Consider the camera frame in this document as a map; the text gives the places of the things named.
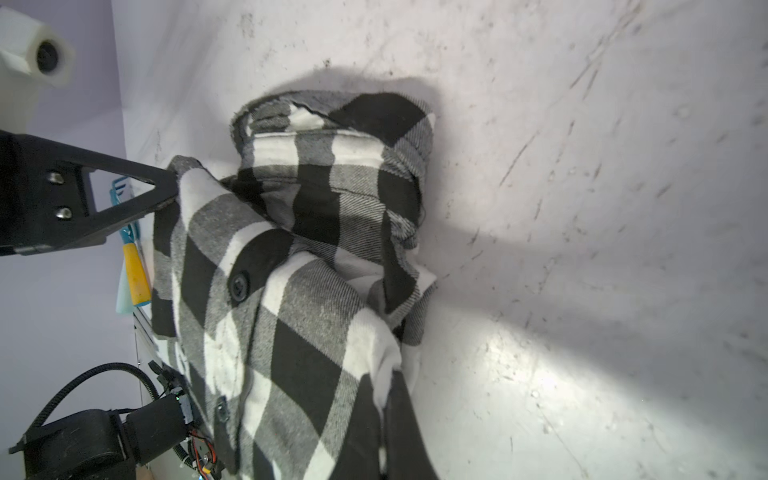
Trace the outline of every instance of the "folded shirt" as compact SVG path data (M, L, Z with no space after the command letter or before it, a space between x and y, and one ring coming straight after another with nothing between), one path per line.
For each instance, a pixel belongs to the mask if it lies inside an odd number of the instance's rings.
M234 118L236 176L172 160L155 342L241 478L348 478L392 372L413 385L435 281L413 259L432 119L398 94L289 92Z

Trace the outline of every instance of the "cable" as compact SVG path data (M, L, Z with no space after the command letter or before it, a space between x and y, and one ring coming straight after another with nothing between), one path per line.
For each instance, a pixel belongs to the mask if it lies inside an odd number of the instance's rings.
M131 375L135 376L139 379L139 382L141 382L142 385L144 385L144 388L147 389L149 392L149 396L152 398L152 401L154 402L157 400L159 395L157 394L157 389L154 387L154 384L152 383L152 380L147 376L146 373L142 372L141 369L139 369L136 366L133 366L129 363L122 363L122 362L113 362L113 363L105 363L104 365L95 366L94 368L88 370L87 372L83 372L81 375L79 375L77 378L69 382L63 389L59 390L56 395L51 399L50 402L43 408L43 410L38 413L38 416L35 417L35 420L32 421L32 424L29 426L27 431L36 428L36 427L42 427L43 424L45 424L45 421L48 420L48 417L51 416L53 411L56 409L59 403L67 396L69 395L72 390L76 389L81 383L83 383L85 380L90 379L92 376L96 376L99 373L104 372L112 372L112 371L121 371L130 373ZM181 460L186 466L192 467L192 458L190 458L189 455L187 455L186 452L184 452L184 449L181 448L181 445L174 446L174 453L176 456Z

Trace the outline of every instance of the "black button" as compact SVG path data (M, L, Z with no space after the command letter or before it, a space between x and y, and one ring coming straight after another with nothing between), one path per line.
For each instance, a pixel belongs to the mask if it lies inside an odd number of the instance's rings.
M227 399L224 397L219 398L219 402L216 404L216 417L222 423L226 423L230 419L230 410L227 408Z
M248 296L248 277L245 272L240 272L230 281L230 295L232 300L242 302Z

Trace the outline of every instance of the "silver screw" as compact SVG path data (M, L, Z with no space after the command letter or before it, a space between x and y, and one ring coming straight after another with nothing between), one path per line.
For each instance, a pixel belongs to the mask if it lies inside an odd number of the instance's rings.
M69 220L72 218L72 210L69 210L68 207L62 207L56 210L56 218L59 220Z
M63 185L64 177L58 172L48 172L48 181L54 185Z

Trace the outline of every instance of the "scuffed white surface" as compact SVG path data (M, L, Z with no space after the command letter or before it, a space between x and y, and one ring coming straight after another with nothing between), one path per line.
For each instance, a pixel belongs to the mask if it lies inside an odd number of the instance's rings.
M763 0L114 17L133 161L232 174L231 116L281 88L434 105L413 401L442 478L768 478Z

